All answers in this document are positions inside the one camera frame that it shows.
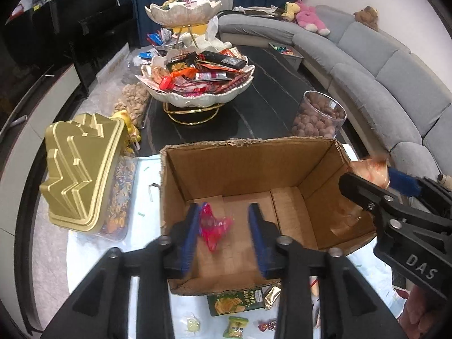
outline open cardboard box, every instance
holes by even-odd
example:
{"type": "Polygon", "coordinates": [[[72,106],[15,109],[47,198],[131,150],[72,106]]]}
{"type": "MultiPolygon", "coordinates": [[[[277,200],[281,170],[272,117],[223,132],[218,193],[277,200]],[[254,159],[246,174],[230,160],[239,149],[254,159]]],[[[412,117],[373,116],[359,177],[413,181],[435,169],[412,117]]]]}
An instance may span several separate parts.
{"type": "Polygon", "coordinates": [[[269,284],[259,273],[248,227],[248,206],[259,203],[275,223],[310,249],[340,247],[351,253],[375,236],[370,215],[342,234],[339,177],[349,158],[340,143],[325,138],[229,140],[167,146],[162,150],[162,232],[185,218],[191,202],[209,202],[214,216],[234,224],[211,253],[198,239],[189,276],[170,280],[171,292],[205,295],[269,284]]]}

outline yellow bear toy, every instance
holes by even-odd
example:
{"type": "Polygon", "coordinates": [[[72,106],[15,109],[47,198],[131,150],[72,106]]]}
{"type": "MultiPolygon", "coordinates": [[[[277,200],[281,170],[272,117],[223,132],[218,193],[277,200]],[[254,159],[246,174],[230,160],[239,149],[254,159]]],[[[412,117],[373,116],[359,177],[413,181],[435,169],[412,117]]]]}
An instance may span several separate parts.
{"type": "Polygon", "coordinates": [[[300,12],[300,7],[296,3],[286,3],[286,12],[281,14],[282,18],[287,21],[294,21],[295,15],[300,12]]]}
{"type": "Polygon", "coordinates": [[[122,118],[126,123],[127,132],[130,135],[130,139],[135,143],[141,141],[140,132],[138,129],[132,124],[132,119],[126,110],[120,110],[119,112],[115,112],[112,118],[122,118]]]}

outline gold lid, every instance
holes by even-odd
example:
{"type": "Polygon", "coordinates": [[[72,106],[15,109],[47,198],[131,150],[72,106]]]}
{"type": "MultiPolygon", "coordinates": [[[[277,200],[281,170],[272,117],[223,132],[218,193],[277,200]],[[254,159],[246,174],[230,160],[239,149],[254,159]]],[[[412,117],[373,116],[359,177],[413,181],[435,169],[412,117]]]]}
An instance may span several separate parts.
{"type": "Polygon", "coordinates": [[[112,173],[126,146],[127,128],[121,118],[94,113],[46,129],[49,178],[40,185],[49,203],[50,221],[63,228],[97,233],[104,220],[112,173]]]}

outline finger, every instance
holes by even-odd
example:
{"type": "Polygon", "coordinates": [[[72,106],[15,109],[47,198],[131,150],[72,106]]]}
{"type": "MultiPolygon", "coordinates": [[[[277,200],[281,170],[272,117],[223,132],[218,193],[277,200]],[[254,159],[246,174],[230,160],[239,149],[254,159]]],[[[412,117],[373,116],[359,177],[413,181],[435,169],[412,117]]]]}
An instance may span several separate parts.
{"type": "Polygon", "coordinates": [[[424,315],[427,306],[425,292],[418,286],[414,286],[405,303],[411,324],[418,324],[424,315]]]}
{"type": "Polygon", "coordinates": [[[406,309],[403,310],[402,315],[399,317],[399,324],[408,339],[419,339],[420,333],[418,326],[411,324],[408,311],[406,309]]]}
{"type": "Polygon", "coordinates": [[[419,332],[426,333],[438,321],[440,314],[440,311],[430,311],[422,316],[418,325],[419,332]]]}

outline white stuffed animal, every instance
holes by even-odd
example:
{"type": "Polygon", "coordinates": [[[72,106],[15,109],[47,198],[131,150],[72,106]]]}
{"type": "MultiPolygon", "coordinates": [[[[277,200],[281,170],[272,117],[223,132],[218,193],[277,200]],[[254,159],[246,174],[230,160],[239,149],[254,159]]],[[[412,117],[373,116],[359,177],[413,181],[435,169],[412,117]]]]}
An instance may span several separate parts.
{"type": "MultiPolygon", "coordinates": [[[[212,52],[220,52],[225,48],[231,48],[232,44],[230,42],[223,43],[218,38],[212,38],[211,40],[206,40],[206,35],[203,34],[201,36],[197,34],[193,34],[195,38],[196,44],[201,51],[212,51],[212,52]]],[[[193,39],[191,38],[190,33],[186,32],[180,35],[180,39],[184,42],[186,47],[194,46],[193,39]]]]}

